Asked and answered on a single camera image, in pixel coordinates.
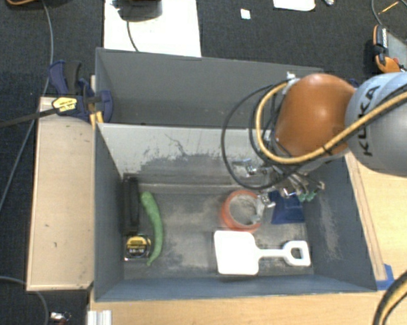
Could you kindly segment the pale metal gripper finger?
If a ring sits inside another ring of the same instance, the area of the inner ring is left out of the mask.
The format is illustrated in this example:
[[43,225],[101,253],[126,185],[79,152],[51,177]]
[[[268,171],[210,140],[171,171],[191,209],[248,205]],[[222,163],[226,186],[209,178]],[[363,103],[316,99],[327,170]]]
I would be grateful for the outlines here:
[[233,160],[231,165],[236,174],[254,176],[257,172],[250,158]]
[[254,224],[269,223],[272,221],[276,203],[273,201],[269,194],[261,193],[256,196],[254,205],[255,215],[252,216]]

